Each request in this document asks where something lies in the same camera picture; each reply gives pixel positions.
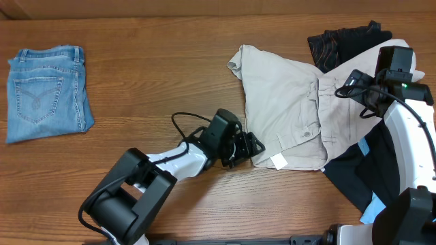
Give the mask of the beige khaki shorts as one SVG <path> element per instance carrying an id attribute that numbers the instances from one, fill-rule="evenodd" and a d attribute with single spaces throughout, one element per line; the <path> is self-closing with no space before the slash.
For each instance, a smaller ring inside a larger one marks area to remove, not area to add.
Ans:
<path id="1" fill-rule="evenodd" d="M 407 43 L 388 40 L 327 73 L 255 46 L 240 46 L 228 68 L 243 84 L 246 129 L 266 148 L 252 158 L 253 165 L 274 168 L 272 157 L 281 154 L 286 169 L 318 170 L 368 134 L 380 119 L 362 119 L 362 105 L 334 92 L 355 69 L 374 76 L 382 46 Z"/>

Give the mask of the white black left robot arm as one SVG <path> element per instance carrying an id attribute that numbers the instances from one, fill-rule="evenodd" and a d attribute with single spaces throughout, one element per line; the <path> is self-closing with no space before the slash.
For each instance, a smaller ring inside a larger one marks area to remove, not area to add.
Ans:
<path id="1" fill-rule="evenodd" d="M 233 168 L 265 150 L 228 110 L 218 109 L 207 123 L 163 153 L 128 149 L 84 200 L 79 222 L 103 235 L 105 244 L 148 244 L 144 232 L 178 181 L 204 173 L 216 161 Z"/>

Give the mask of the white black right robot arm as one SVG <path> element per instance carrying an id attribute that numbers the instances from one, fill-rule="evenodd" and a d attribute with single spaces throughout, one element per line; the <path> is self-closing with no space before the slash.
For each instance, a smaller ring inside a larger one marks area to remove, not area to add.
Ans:
<path id="1" fill-rule="evenodd" d="M 433 97 L 412 81 L 411 48 L 377 51 L 375 75 L 354 69 L 334 95 L 363 105 L 359 117 L 382 119 L 372 129 L 361 180 L 384 203 L 366 225 L 332 226 L 320 244 L 435 243 L 435 128 Z"/>

